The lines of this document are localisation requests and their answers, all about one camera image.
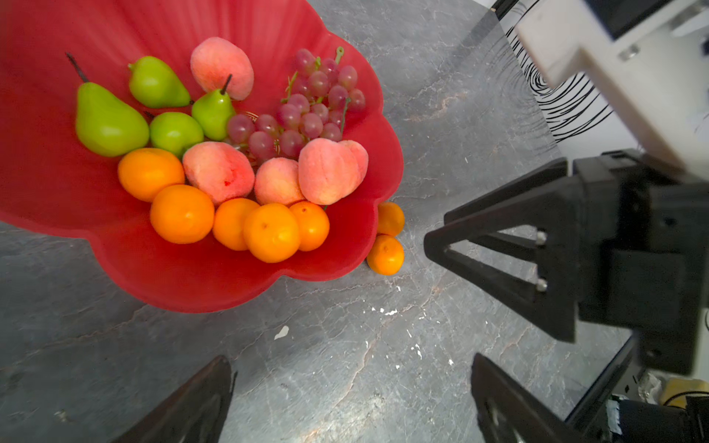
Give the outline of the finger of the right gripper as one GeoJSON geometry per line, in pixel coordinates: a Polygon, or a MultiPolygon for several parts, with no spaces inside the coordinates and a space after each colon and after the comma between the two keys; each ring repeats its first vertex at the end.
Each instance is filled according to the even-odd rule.
{"type": "Polygon", "coordinates": [[[557,179],[443,223],[425,235],[425,254],[551,338],[572,343],[576,307],[566,273],[575,266],[581,196],[576,179],[557,179]]]}
{"type": "Polygon", "coordinates": [[[565,158],[559,158],[552,162],[548,162],[539,168],[523,175],[500,188],[469,201],[462,206],[450,210],[444,215],[444,223],[449,224],[463,219],[466,216],[481,212],[496,204],[502,203],[508,199],[518,197],[524,192],[539,188],[548,183],[551,183],[561,177],[567,175],[568,161],[565,158]]]}

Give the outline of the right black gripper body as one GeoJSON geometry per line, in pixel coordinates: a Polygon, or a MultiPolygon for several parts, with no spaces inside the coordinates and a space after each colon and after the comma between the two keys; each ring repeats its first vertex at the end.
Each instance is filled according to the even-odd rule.
{"type": "Polygon", "coordinates": [[[653,369],[690,374],[708,306],[708,182],[636,151],[576,160],[585,192],[581,320],[631,330],[653,369]]]}

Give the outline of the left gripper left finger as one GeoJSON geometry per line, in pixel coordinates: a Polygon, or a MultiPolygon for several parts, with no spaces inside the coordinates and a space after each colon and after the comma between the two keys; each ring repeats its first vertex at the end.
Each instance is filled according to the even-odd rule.
{"type": "Polygon", "coordinates": [[[205,365],[118,442],[217,442],[223,431],[236,375],[225,356],[205,365]]]}

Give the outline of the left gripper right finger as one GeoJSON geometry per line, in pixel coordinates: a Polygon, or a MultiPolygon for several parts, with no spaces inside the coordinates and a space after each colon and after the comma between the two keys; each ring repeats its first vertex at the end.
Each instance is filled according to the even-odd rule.
{"type": "Polygon", "coordinates": [[[471,392],[487,442],[589,441],[483,354],[473,361],[471,392]]]}

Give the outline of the fake orange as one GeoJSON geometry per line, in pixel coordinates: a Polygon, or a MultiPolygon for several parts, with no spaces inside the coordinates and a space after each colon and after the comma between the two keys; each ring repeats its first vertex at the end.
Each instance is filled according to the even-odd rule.
{"type": "Polygon", "coordinates": [[[118,179],[127,193],[152,202],[163,189],[184,185],[182,162],[173,153],[156,148],[143,148],[126,154],[118,164],[118,179]]]}
{"type": "Polygon", "coordinates": [[[378,206],[377,234],[398,236],[405,225],[404,211],[394,202],[387,201],[378,206]]]}
{"type": "Polygon", "coordinates": [[[299,227],[299,250],[310,252],[321,247],[330,234],[330,220],[321,206],[308,201],[292,205],[289,210],[299,227]]]}
{"type": "Polygon", "coordinates": [[[193,186],[168,186],[151,203],[151,226],[161,238],[174,244],[201,241],[212,231],[214,217],[210,197],[193,186]]]}
{"type": "Polygon", "coordinates": [[[367,265],[379,275],[395,275],[404,265],[404,247],[393,236],[377,236],[367,255],[367,265]]]}
{"type": "Polygon", "coordinates": [[[297,219],[280,203],[253,210],[245,219],[243,233],[249,252],[265,263],[288,260],[301,245],[297,219]]]}
{"type": "Polygon", "coordinates": [[[246,251],[244,223],[254,210],[260,208],[251,199],[230,199],[222,203],[215,212],[212,233],[216,240],[234,251],[246,251]]]}

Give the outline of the fake peach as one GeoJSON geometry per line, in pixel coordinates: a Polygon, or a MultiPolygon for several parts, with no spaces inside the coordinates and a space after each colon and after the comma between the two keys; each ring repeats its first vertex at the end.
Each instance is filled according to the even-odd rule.
{"type": "Polygon", "coordinates": [[[205,92],[221,90],[232,76],[225,92],[235,101],[245,101],[254,87],[255,73],[247,54],[220,37],[210,37],[193,50],[190,69],[205,92]]]}
{"type": "Polygon", "coordinates": [[[186,151],[182,164],[188,182],[215,205],[245,198],[254,188],[255,173],[249,159],[227,143],[199,143],[186,151]]]}
{"type": "Polygon", "coordinates": [[[298,177],[297,161],[282,157],[267,160],[256,173],[256,200],[260,205],[280,203],[285,206],[305,200],[298,177]]]}
{"type": "Polygon", "coordinates": [[[354,140],[316,138],[298,158],[298,182],[305,199],[328,206],[352,194],[364,181],[369,154],[354,140]]]}

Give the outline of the purple fake grape bunch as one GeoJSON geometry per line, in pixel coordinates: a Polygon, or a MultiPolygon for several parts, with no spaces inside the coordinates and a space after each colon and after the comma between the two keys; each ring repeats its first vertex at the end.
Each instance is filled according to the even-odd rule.
{"type": "Polygon", "coordinates": [[[345,48],[332,57],[302,48],[284,97],[271,114],[240,112],[227,122],[225,141],[260,165],[277,157],[296,160],[316,138],[341,141],[349,114],[367,108],[356,68],[345,63],[345,48]]]}

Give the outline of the red flower-shaped fruit bowl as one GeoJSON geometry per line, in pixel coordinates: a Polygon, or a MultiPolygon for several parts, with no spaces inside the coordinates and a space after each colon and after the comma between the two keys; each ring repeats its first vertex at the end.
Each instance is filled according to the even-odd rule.
{"type": "Polygon", "coordinates": [[[5,1],[1,219],[157,308],[404,264],[379,79],[306,1],[5,1]]]}

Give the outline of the green fake lime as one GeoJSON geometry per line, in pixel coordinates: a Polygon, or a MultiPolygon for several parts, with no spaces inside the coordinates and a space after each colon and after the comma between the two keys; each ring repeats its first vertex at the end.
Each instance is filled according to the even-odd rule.
{"type": "Polygon", "coordinates": [[[192,99],[177,74],[161,59],[144,56],[129,64],[129,90],[151,109],[185,107],[192,99]]]}
{"type": "Polygon", "coordinates": [[[169,151],[179,159],[188,149],[205,140],[201,125],[189,114],[159,114],[153,118],[149,128],[153,148],[169,151]]]}

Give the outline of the green fake pear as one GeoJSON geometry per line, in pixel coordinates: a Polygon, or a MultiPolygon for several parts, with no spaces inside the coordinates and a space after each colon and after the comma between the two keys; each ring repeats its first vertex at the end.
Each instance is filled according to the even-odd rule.
{"type": "Polygon", "coordinates": [[[232,98],[227,93],[232,77],[229,74],[223,88],[206,93],[192,105],[191,116],[210,140],[221,141],[227,138],[227,124],[236,115],[232,98]]]}
{"type": "Polygon", "coordinates": [[[107,158],[147,146],[149,125],[141,113],[110,90],[89,81],[73,55],[66,57],[82,80],[77,90],[75,132],[89,151],[107,158]]]}

